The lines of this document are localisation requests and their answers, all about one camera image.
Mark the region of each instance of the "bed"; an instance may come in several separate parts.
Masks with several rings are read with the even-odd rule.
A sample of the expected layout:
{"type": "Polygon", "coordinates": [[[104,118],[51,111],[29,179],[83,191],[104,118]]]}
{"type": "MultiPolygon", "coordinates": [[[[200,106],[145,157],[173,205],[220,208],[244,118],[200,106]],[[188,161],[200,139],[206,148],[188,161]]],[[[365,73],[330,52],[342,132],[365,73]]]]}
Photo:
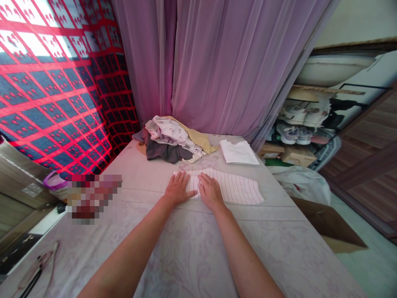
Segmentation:
{"type": "MultiPolygon", "coordinates": [[[[217,145],[241,137],[208,135],[217,145]]],[[[59,241],[45,297],[78,295],[87,281],[158,201],[177,170],[213,168],[258,182],[260,205],[228,203],[239,225],[286,297],[365,297],[364,292],[261,162],[226,164],[220,151],[193,164],[147,161],[136,140],[103,174],[121,174],[122,189],[96,225],[76,225],[63,216],[0,286],[11,297],[30,264],[59,241]]],[[[50,269],[33,288],[41,297],[50,269]]],[[[178,206],[148,262],[135,297],[238,297],[215,219],[200,200],[178,206]]]]}

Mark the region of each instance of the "floor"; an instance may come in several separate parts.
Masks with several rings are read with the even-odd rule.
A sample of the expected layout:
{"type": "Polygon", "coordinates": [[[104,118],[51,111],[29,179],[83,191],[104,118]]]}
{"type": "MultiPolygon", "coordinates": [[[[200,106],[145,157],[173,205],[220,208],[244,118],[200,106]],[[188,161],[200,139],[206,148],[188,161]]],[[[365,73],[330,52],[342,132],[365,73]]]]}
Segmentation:
{"type": "Polygon", "coordinates": [[[361,285],[368,297],[397,297],[397,246],[383,237],[336,195],[331,206],[369,247],[367,250],[337,254],[339,260],[361,285]]]}

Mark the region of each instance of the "white sneaker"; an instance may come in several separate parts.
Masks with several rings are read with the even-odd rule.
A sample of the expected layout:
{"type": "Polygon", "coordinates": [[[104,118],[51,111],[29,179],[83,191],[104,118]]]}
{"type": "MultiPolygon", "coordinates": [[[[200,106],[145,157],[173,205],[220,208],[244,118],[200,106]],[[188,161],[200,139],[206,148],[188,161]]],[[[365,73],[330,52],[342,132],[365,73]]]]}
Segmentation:
{"type": "Polygon", "coordinates": [[[306,117],[306,109],[299,106],[286,106],[281,109],[279,119],[292,125],[302,125],[306,117]]]}
{"type": "Polygon", "coordinates": [[[311,138],[313,133],[308,130],[305,126],[299,127],[299,136],[297,139],[297,144],[299,145],[309,145],[311,143],[311,138]]]}
{"type": "Polygon", "coordinates": [[[284,123],[278,123],[276,130],[280,134],[281,141],[284,144],[293,145],[299,137],[299,129],[297,126],[291,126],[284,123]]]}
{"type": "Polygon", "coordinates": [[[323,121],[327,119],[329,114],[329,111],[321,111],[318,108],[310,108],[307,110],[303,125],[307,127],[314,127],[317,129],[321,126],[323,121]]]}

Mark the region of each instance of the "pile of clothes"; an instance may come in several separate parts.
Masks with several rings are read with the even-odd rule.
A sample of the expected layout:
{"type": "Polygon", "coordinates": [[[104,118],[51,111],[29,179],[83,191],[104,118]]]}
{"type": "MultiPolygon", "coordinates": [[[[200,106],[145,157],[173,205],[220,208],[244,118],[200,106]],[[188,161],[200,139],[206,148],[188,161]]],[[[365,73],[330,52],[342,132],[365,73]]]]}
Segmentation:
{"type": "Polygon", "coordinates": [[[147,160],[163,159],[174,164],[179,160],[193,163],[218,149],[210,144],[205,134],[171,116],[153,117],[132,137],[139,141],[137,148],[147,160]]]}

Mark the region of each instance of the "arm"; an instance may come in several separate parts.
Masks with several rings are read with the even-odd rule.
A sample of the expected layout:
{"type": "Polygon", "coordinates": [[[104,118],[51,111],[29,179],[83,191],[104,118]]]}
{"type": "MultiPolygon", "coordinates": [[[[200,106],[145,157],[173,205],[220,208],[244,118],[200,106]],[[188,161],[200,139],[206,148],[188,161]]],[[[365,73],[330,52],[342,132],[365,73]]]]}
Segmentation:
{"type": "Polygon", "coordinates": [[[201,173],[201,199],[218,223],[240,297],[284,297],[223,202],[218,181],[201,173]]]}
{"type": "Polygon", "coordinates": [[[197,192],[186,193],[190,176],[179,172],[171,177],[164,196],[121,242],[78,298],[132,297],[141,275],[174,207],[197,192]]]}

